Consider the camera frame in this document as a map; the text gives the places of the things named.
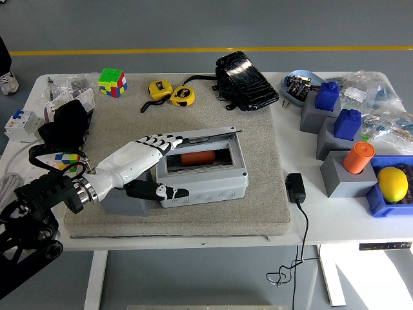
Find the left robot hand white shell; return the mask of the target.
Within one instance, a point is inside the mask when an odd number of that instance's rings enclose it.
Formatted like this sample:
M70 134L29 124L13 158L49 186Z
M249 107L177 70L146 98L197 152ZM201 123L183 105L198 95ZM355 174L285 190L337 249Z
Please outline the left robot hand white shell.
M154 134L121 147L96 167L95 174L86 174L97 199L103 201L112 189L124 189L126 195L144 200L172 200L189 195L186 189L168 187L138 177L155 166L184 139L171 134Z

